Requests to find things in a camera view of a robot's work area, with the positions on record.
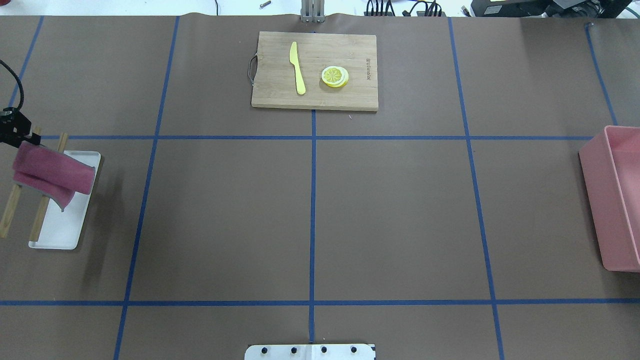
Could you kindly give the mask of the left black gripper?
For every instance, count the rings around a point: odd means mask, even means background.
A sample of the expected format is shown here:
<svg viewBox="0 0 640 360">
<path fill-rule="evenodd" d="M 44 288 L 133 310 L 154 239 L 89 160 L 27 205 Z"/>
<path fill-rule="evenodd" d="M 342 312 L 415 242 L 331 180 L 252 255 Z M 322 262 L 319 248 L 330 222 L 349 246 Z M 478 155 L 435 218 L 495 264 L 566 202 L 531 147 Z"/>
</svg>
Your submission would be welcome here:
<svg viewBox="0 0 640 360">
<path fill-rule="evenodd" d="M 4 108 L 0 112 L 0 143 L 19 148 L 31 140 L 32 122 L 17 108 Z"/>
</svg>

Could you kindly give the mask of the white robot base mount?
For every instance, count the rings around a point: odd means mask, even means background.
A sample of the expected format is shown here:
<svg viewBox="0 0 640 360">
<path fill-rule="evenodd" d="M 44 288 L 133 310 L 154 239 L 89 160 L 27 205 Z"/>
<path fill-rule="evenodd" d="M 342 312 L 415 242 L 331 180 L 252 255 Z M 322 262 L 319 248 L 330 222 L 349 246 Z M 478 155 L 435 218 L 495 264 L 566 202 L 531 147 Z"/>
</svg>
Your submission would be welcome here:
<svg viewBox="0 0 640 360">
<path fill-rule="evenodd" d="M 245 360 L 375 360 L 372 344 L 256 344 L 249 346 Z"/>
</svg>

